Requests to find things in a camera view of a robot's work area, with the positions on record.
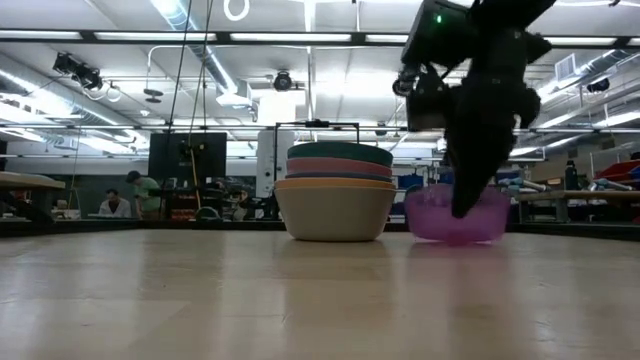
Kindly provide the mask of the black tubular frame stand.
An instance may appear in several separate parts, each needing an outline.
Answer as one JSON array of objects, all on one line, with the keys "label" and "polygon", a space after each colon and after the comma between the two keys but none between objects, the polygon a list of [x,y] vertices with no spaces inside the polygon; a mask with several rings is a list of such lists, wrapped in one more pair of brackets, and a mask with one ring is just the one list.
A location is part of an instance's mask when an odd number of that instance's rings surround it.
[{"label": "black tubular frame stand", "polygon": [[330,122],[320,119],[312,119],[306,121],[294,121],[294,122],[276,122],[273,126],[273,161],[272,161],[272,172],[271,178],[272,181],[270,187],[270,194],[275,190],[275,182],[278,180],[278,145],[279,145],[279,131],[282,127],[291,127],[291,128],[308,128],[308,129],[328,129],[331,128],[333,130],[342,130],[345,127],[352,127],[356,131],[356,142],[360,142],[360,125],[357,122]]}]

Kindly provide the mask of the large pink bowl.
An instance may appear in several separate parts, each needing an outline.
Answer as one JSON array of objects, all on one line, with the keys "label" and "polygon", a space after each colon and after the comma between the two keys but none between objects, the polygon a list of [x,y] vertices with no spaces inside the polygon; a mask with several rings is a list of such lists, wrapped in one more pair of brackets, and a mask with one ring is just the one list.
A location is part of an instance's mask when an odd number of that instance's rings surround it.
[{"label": "large pink bowl", "polygon": [[392,169],[388,166],[371,162],[331,157],[291,158],[286,162],[289,174],[297,173],[363,173],[383,177],[391,177]]}]

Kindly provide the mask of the beige-topped table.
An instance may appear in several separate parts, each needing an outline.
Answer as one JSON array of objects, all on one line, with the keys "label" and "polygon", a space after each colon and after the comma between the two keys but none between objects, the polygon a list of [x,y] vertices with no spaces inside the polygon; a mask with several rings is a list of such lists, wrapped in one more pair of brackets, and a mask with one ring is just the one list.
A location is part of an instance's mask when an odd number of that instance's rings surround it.
[{"label": "beige-topped table", "polygon": [[51,215],[53,193],[65,189],[63,181],[43,175],[0,171],[0,203],[34,223],[55,222]]}]

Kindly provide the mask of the large green bowl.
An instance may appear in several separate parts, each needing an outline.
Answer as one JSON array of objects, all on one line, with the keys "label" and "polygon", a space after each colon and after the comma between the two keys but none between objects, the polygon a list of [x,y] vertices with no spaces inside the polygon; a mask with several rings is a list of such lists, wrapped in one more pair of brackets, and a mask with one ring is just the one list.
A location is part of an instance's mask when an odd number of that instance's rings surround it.
[{"label": "large green bowl", "polygon": [[391,167],[394,156],[379,147],[349,142],[309,142],[288,149],[287,158],[328,157],[370,162]]}]

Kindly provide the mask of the black bottle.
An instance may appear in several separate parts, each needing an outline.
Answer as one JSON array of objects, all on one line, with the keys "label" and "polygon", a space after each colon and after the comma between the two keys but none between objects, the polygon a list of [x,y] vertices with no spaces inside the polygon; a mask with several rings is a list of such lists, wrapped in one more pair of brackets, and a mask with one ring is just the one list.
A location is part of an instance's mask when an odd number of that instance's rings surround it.
[{"label": "black bottle", "polygon": [[579,190],[579,178],[575,163],[568,160],[565,167],[564,186],[566,190]]}]

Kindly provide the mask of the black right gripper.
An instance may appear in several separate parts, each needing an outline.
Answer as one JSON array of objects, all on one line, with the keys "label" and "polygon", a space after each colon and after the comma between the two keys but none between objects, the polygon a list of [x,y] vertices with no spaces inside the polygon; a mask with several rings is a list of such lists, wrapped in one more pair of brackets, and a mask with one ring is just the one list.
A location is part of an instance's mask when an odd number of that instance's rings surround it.
[{"label": "black right gripper", "polygon": [[[550,51],[550,42],[523,29],[467,29],[449,32],[447,44],[458,62],[471,61],[462,83],[449,91],[445,111],[447,154],[454,173],[451,214],[464,218],[509,157],[514,117],[528,126],[540,111],[540,97],[525,83],[524,73]],[[478,125],[473,171],[468,139],[453,131],[465,125]]]}]

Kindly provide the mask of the large yellow-orange bowl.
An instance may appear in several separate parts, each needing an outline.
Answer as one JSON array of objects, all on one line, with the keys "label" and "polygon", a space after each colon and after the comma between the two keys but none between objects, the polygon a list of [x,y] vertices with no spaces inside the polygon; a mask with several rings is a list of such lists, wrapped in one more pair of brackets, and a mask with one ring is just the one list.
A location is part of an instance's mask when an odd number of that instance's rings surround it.
[{"label": "large yellow-orange bowl", "polygon": [[329,178],[329,177],[308,177],[291,178],[278,180],[275,183],[276,189],[285,188],[311,188],[311,187],[357,187],[357,188],[382,188],[395,190],[396,187],[391,182],[358,179],[358,178]]}]

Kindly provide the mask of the black studio light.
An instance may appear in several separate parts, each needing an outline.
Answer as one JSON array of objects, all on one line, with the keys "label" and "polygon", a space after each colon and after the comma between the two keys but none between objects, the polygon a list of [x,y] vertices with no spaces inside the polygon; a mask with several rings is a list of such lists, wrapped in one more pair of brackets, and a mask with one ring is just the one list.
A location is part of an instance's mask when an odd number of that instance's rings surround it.
[{"label": "black studio light", "polygon": [[103,87],[100,70],[76,60],[69,53],[58,53],[52,69],[61,75],[69,76],[84,89],[101,90]]}]

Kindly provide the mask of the black monitor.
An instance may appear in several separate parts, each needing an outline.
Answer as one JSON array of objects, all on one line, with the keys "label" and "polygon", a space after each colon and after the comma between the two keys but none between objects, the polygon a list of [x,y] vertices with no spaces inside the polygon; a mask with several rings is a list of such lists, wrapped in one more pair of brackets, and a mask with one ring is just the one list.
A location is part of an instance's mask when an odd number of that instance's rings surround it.
[{"label": "black monitor", "polygon": [[213,188],[226,176],[226,159],[226,133],[152,134],[148,176],[158,182],[162,197],[194,193]]}]

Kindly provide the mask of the red storage bin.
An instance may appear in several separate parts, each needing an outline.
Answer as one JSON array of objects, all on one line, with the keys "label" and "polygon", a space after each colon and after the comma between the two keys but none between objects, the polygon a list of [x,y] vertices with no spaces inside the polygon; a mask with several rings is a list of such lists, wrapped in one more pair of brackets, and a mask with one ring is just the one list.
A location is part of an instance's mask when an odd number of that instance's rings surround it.
[{"label": "red storage bin", "polygon": [[631,172],[640,166],[640,160],[631,160],[625,162],[614,163],[606,169],[598,172],[595,179],[607,179],[614,182],[630,181],[632,179]]}]

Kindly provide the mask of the small purple bowl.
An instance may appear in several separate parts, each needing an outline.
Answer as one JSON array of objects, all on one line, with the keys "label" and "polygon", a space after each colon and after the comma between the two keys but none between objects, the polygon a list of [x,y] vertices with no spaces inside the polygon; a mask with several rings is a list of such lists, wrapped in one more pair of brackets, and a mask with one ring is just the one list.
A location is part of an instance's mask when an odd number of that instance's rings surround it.
[{"label": "small purple bowl", "polygon": [[451,214],[453,186],[433,184],[407,192],[404,200],[409,231],[417,238],[467,245],[499,239],[505,232],[510,198],[493,187],[486,187],[478,202],[464,218]]}]

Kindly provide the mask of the wooden workbench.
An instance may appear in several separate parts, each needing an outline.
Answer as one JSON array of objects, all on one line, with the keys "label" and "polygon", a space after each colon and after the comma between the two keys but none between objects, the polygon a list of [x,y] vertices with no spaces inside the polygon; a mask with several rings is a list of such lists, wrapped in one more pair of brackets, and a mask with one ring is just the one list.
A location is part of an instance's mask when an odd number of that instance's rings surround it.
[{"label": "wooden workbench", "polygon": [[520,203],[552,201],[555,206],[556,221],[568,223],[570,221],[568,212],[568,201],[571,199],[580,200],[606,200],[606,201],[640,201],[640,191],[618,191],[618,190],[554,190],[539,193],[518,194],[515,199]]}]

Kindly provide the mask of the large beige bowl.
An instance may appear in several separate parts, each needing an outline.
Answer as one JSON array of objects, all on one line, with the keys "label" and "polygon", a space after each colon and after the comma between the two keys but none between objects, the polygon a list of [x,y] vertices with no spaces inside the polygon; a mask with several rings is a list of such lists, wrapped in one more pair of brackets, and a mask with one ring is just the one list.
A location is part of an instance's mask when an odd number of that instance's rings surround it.
[{"label": "large beige bowl", "polygon": [[277,189],[275,195],[293,238],[367,242],[384,231],[396,192],[372,187],[302,187]]}]

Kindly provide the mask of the person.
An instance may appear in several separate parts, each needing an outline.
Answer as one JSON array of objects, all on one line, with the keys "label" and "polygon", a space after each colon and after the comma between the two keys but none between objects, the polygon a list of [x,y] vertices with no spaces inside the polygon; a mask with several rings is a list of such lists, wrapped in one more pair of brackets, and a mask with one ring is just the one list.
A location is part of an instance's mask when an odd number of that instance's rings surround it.
[{"label": "person", "polygon": [[116,189],[106,191],[107,198],[101,203],[98,214],[114,218],[131,218],[131,204],[119,195]]},{"label": "person", "polygon": [[158,220],[162,200],[158,196],[160,186],[150,177],[142,176],[132,170],[126,176],[126,182],[134,188],[136,210],[142,220]]}]

